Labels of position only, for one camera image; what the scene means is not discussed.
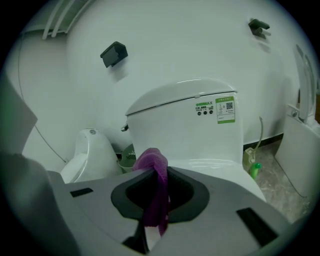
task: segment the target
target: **floor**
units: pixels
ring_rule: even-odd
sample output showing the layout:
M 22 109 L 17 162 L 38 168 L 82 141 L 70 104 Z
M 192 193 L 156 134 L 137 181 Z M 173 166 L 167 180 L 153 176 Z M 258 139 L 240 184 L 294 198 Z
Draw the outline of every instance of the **floor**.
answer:
M 262 193 L 270 205 L 282 213 L 290 223 L 307 216 L 313 208 L 314 198 L 300 196 L 275 159 L 281 141 L 258 148 L 256 161 L 262 167 L 256 177 Z

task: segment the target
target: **black wall-mounted holder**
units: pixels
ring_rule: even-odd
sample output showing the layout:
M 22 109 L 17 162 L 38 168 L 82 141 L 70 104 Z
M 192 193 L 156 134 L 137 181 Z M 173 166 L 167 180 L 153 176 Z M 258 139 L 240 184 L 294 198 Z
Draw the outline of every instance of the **black wall-mounted holder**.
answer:
M 113 67 L 118 62 L 122 61 L 125 57 L 128 56 L 126 46 L 119 42 L 114 42 L 111 44 L 100 57 L 103 59 L 105 67 Z
M 248 25 L 253 35 L 266 39 L 266 35 L 263 34 L 263 31 L 268 30 L 270 28 L 270 26 L 267 23 L 255 18 L 252 19 Z

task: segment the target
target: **black baseboard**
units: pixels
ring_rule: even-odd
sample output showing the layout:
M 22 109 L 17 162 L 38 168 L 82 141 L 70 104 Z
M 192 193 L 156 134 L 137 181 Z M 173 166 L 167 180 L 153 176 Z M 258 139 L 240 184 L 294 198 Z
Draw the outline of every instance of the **black baseboard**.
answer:
M 261 141 L 260 145 L 259 145 L 259 148 L 263 147 L 265 145 L 280 141 L 280 140 L 282 140 L 283 136 L 284 136 L 284 134 L 282 133 L 282 134 L 279 134 L 279 135 L 271 137 L 271 138 L 263 139 Z M 258 142 L 245 144 L 245 145 L 243 145 L 243 151 L 245 151 L 248 148 L 253 148 L 254 149 L 257 146 L 257 144 L 258 144 Z

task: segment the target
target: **green bottle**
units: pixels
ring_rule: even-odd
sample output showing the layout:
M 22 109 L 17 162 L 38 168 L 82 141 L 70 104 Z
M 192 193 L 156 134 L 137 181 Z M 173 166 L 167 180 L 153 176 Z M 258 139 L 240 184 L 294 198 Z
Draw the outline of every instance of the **green bottle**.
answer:
M 260 168 L 261 168 L 261 163 L 256 162 L 253 165 L 251 165 L 250 175 L 254 180 L 256 179 Z

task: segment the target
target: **toilet tank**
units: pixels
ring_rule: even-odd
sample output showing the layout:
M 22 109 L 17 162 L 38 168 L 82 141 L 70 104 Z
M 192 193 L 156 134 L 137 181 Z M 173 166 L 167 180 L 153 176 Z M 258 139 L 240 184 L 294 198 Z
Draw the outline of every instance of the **toilet tank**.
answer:
M 242 163 L 237 92 L 225 82 L 193 79 L 158 87 L 141 96 L 125 115 L 137 157 L 158 148 L 169 161 Z

